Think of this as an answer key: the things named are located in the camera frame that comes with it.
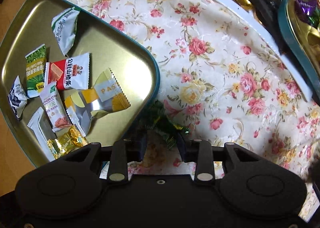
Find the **metal tray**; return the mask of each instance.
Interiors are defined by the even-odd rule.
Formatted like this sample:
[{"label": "metal tray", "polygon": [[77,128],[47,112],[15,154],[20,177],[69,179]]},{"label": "metal tray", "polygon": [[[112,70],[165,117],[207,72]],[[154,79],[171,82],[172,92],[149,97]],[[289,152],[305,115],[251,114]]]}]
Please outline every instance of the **metal tray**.
[{"label": "metal tray", "polygon": [[281,2],[278,11],[280,31],[304,69],[309,82],[315,89],[317,97],[320,99],[320,65],[310,46],[310,37],[316,39],[315,44],[320,44],[319,33],[315,28],[302,22],[296,16],[294,1],[282,0]]},{"label": "metal tray", "polygon": [[[54,16],[74,6],[65,0],[26,0],[17,13],[0,46],[0,109],[22,150],[38,167],[47,162],[39,143],[27,124],[33,113],[42,106],[39,97],[28,100],[18,121],[8,103],[13,81],[20,76],[26,89],[25,55],[41,44],[47,47],[47,61],[65,59],[52,33]],[[140,44],[106,22],[82,10],[78,17],[77,34],[71,57],[90,52],[91,87],[99,74],[110,67],[131,106],[96,120],[87,135],[88,142],[110,146],[120,139],[142,109],[157,95],[160,74],[152,55]],[[64,98],[75,90],[60,92]],[[61,136],[66,130],[57,133]]]}]

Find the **yellow and silver snack package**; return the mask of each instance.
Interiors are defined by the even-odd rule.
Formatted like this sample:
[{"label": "yellow and silver snack package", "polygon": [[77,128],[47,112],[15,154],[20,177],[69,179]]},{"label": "yellow and silver snack package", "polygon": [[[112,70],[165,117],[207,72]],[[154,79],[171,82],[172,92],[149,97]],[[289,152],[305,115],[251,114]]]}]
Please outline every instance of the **yellow and silver snack package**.
[{"label": "yellow and silver snack package", "polygon": [[88,134],[93,118],[99,119],[130,107],[110,69],[99,75],[93,88],[68,96],[65,105],[71,122],[83,136]]},{"label": "yellow and silver snack package", "polygon": [[78,131],[74,125],[60,138],[47,141],[47,145],[55,159],[68,154],[75,148],[80,148],[87,144],[86,138],[81,135],[80,131]]}]

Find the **red and white snack package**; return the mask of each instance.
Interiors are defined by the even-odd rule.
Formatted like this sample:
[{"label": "red and white snack package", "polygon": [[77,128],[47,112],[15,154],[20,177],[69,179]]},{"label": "red and white snack package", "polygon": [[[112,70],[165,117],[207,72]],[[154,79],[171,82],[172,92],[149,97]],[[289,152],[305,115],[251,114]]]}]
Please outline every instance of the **red and white snack package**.
[{"label": "red and white snack package", "polygon": [[89,52],[87,52],[73,58],[45,63],[45,85],[56,81],[58,90],[88,89],[89,61]]},{"label": "red and white snack package", "polygon": [[57,82],[46,85],[39,96],[52,124],[53,132],[60,131],[72,125],[58,93]]}]

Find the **floral tablecloth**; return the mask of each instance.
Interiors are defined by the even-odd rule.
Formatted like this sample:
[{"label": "floral tablecloth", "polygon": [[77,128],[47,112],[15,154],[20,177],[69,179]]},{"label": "floral tablecloth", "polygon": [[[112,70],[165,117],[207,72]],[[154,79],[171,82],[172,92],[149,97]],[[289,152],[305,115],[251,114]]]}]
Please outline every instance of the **floral tablecloth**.
[{"label": "floral tablecloth", "polygon": [[[67,0],[145,46],[161,73],[158,99],[190,138],[235,142],[308,180],[318,158],[320,108],[304,101],[273,51],[244,21],[213,0]],[[177,149],[151,140],[128,171],[191,174]],[[215,163],[216,178],[223,176]],[[308,188],[300,216],[319,202]]]}]

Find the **wooden surface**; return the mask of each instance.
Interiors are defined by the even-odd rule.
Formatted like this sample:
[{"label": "wooden surface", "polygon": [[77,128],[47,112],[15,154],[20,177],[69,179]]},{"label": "wooden surface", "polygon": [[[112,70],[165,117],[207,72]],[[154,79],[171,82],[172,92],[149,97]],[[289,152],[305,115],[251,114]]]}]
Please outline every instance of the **wooden surface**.
[{"label": "wooden surface", "polygon": [[[25,0],[3,0],[0,4],[0,41]],[[14,190],[18,179],[34,166],[12,136],[0,113],[0,196]]]}]

